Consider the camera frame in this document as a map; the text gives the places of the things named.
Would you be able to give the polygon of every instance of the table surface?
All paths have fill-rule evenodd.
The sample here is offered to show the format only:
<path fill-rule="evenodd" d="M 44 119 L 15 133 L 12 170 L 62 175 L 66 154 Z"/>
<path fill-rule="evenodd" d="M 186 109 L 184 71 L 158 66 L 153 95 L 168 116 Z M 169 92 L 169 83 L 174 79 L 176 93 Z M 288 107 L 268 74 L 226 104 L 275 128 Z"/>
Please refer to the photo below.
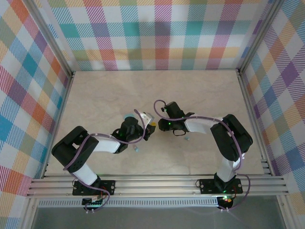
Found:
<path fill-rule="evenodd" d="M 185 113 L 234 114 L 255 141 L 235 71 L 116 71 L 76 73 L 54 144 L 78 125 L 89 133 L 110 134 L 134 108 L 151 113 L 157 123 L 156 99 L 176 101 Z M 186 136 L 188 141 L 156 127 L 149 141 L 137 143 L 138 152 L 132 146 L 115 155 L 95 152 L 87 163 L 97 174 L 214 174 L 222 155 L 213 136 Z M 46 174 L 66 173 L 62 169 L 51 156 Z M 256 142 L 240 173 L 264 173 Z"/>

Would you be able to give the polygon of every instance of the small object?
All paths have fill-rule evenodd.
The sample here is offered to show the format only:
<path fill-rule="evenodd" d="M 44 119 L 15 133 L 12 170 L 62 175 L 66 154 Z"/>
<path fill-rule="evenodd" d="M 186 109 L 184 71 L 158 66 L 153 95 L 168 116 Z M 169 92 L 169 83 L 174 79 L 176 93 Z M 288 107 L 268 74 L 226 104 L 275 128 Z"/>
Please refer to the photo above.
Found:
<path fill-rule="evenodd" d="M 135 150 L 135 152 L 138 152 L 138 151 L 139 151 L 139 148 L 137 147 L 137 145 L 134 144 L 132 147 L 133 147 L 133 149 Z"/>

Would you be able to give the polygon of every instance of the plaid wallpaper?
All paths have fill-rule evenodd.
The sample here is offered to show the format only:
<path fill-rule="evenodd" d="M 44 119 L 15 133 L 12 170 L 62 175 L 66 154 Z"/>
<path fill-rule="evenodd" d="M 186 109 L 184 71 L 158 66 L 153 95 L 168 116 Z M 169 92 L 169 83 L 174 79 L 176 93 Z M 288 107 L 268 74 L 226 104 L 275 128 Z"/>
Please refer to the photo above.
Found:
<path fill-rule="evenodd" d="M 0 229 L 40 173 L 68 78 L 21 0 L 0 0 Z"/>
<path fill-rule="evenodd" d="M 267 151 L 305 227 L 305 0 L 286 0 L 244 79 Z"/>
<path fill-rule="evenodd" d="M 273 0 L 43 2 L 71 68 L 91 71 L 235 69 Z"/>

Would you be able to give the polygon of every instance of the white object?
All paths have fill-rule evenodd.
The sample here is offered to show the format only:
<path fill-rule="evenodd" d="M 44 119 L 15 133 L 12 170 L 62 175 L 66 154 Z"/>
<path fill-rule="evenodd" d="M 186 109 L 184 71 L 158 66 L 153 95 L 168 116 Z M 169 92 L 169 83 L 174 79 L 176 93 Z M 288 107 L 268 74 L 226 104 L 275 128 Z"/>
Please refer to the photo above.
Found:
<path fill-rule="evenodd" d="M 99 143 L 93 150 L 93 152 L 109 152 L 115 153 L 120 146 L 120 143 L 115 139 L 109 137 L 95 137 Z"/>
<path fill-rule="evenodd" d="M 97 179 L 97 175 L 85 163 L 79 170 L 73 173 L 79 180 L 86 185 L 91 185 Z"/>
<path fill-rule="evenodd" d="M 226 158 L 223 158 L 223 161 L 221 163 L 221 166 L 219 167 L 217 171 L 218 177 L 223 181 L 223 182 L 228 182 L 235 176 L 235 166 L 234 166 L 234 161 L 229 161 Z"/>
<path fill-rule="evenodd" d="M 154 120 L 154 116 L 152 116 L 150 113 L 146 113 L 146 112 L 140 112 L 140 115 L 144 121 L 144 126 L 145 126 L 144 130 L 145 130 L 147 125 Z"/>
<path fill-rule="evenodd" d="M 197 114 L 193 114 L 191 115 L 191 117 L 196 117 L 199 116 Z M 194 118 L 194 119 L 187 119 L 184 122 L 186 128 L 190 131 L 190 132 L 199 132 L 199 133 L 203 133 L 203 134 L 211 134 L 211 127 L 215 124 L 217 124 L 216 121 L 212 121 L 212 120 L 205 120 L 205 119 L 201 119 L 201 118 Z"/>

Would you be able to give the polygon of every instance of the metal bracket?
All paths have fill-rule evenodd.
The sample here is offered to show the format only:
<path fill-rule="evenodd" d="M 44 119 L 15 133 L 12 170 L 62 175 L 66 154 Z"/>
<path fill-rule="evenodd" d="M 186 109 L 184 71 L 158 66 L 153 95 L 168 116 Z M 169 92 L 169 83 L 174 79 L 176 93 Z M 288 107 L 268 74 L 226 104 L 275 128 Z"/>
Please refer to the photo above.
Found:
<path fill-rule="evenodd" d="M 225 192 L 221 192 L 215 185 L 214 179 L 199 180 L 200 194 L 241 194 L 243 187 L 240 179 L 235 178 L 231 185 L 226 188 Z"/>
<path fill-rule="evenodd" d="M 114 195 L 115 180 L 101 180 L 98 184 L 99 188 L 107 190 L 111 196 Z M 89 195 L 100 195 L 101 191 L 94 190 L 92 188 L 85 187 L 79 181 L 75 181 L 73 184 L 73 196 L 89 196 Z"/>

